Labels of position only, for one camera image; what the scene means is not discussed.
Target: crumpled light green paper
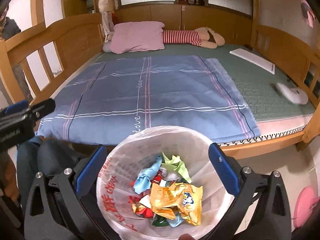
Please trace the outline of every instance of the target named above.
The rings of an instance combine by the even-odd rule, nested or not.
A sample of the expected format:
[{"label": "crumpled light green paper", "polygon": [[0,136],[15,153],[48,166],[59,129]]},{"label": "crumpled light green paper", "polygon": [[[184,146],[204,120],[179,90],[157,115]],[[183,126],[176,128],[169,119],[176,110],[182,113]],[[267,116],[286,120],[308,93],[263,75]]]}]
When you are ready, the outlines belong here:
[{"label": "crumpled light green paper", "polygon": [[162,153],[164,163],[161,163],[161,166],[167,169],[168,172],[176,171],[179,173],[188,183],[191,183],[192,180],[189,177],[188,170],[184,162],[180,159],[180,156],[172,155],[172,160]]}]

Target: pink pillow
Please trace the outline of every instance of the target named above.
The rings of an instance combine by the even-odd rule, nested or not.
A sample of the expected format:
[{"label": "pink pillow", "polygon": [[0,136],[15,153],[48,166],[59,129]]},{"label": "pink pillow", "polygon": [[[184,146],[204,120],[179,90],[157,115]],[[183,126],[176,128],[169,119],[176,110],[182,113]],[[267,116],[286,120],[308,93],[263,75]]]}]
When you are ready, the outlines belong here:
[{"label": "pink pillow", "polygon": [[128,22],[115,25],[110,49],[116,54],[126,51],[164,49],[161,22]]}]

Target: crumpled blue paper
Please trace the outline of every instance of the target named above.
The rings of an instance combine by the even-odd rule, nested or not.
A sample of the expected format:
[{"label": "crumpled blue paper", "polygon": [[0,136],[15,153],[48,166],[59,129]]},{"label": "crumpled blue paper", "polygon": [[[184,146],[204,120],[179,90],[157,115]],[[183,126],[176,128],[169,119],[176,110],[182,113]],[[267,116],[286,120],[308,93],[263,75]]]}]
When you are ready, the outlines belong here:
[{"label": "crumpled blue paper", "polygon": [[151,181],[158,173],[162,163],[162,157],[158,156],[156,162],[150,167],[140,171],[136,179],[133,189],[135,193],[140,194],[151,187]]},{"label": "crumpled blue paper", "polygon": [[167,218],[167,222],[169,223],[169,225],[172,228],[176,228],[178,225],[180,225],[184,221],[184,219],[181,217],[179,212],[176,212],[175,215],[176,215],[175,219],[168,219]]}]

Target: logo on wrapper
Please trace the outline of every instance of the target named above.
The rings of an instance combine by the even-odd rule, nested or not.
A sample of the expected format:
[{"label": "logo on wrapper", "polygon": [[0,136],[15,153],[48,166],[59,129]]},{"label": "logo on wrapper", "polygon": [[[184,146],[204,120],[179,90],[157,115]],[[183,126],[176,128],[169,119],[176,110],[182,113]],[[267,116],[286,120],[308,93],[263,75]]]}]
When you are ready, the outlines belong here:
[{"label": "logo on wrapper", "polygon": [[182,204],[183,204],[184,208],[188,211],[195,210],[194,201],[192,199],[192,196],[188,192],[184,193]]}]

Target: wooden cabinet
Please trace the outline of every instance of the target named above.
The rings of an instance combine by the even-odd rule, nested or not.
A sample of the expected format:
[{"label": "wooden cabinet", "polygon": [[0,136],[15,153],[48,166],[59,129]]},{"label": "wooden cabinet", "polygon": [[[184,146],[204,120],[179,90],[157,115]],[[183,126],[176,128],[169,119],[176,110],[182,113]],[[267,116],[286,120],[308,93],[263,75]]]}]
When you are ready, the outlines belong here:
[{"label": "wooden cabinet", "polygon": [[164,23],[165,30],[182,30],[181,5],[155,4],[150,5],[151,20]]},{"label": "wooden cabinet", "polygon": [[151,21],[150,5],[116,10],[115,14],[121,23]]},{"label": "wooden cabinet", "polygon": [[226,43],[250,44],[252,20],[216,8],[182,5],[182,26],[186,30],[209,27],[224,37]]}]

